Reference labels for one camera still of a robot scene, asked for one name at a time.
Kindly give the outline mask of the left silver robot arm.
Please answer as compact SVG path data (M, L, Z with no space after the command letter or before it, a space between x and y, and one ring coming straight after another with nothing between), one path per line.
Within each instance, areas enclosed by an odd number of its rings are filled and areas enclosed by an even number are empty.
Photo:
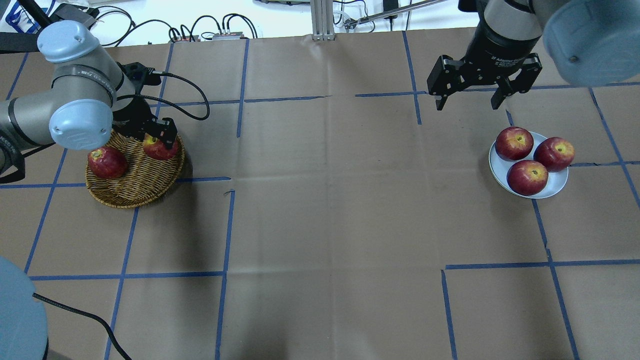
M72 20L51 23L38 35L39 52L54 65L50 89L1 103L1 183L25 178L25 151L59 145L93 151L112 131L141 141L159 138L169 148L178 131L158 119L141 94L158 75L139 63L118 64L99 40ZM44 360L48 322L35 285L11 260L1 258L1 358Z

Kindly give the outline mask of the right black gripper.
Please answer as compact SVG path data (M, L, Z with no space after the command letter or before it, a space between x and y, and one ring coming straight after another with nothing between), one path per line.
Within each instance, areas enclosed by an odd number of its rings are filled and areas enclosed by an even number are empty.
M441 55L428 75L428 94L434 96L437 111L442 111L450 96L464 91L471 82L494 82L492 109L497 110L506 98L525 94L534 85L543 66L537 53L531 53L540 37L512 39L494 32L488 25L478 25L465 59L454 60ZM514 80L509 76L516 73Z

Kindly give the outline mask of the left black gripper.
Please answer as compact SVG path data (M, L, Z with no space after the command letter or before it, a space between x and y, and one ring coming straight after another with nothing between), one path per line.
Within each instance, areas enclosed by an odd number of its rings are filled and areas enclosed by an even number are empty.
M114 111L112 130L135 139L142 146L153 146L158 139L167 150L173 150L178 136L174 119L158 118L144 98L131 98L125 107Z

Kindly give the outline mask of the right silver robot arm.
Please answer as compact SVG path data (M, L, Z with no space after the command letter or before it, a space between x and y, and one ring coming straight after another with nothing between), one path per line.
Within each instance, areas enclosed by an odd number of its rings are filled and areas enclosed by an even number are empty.
M462 59L441 55L427 90L441 111L450 96L478 85L496 85L491 106L530 91L542 71L533 48L542 40L560 77L598 87L639 74L640 3L637 0L460 0L478 14Z

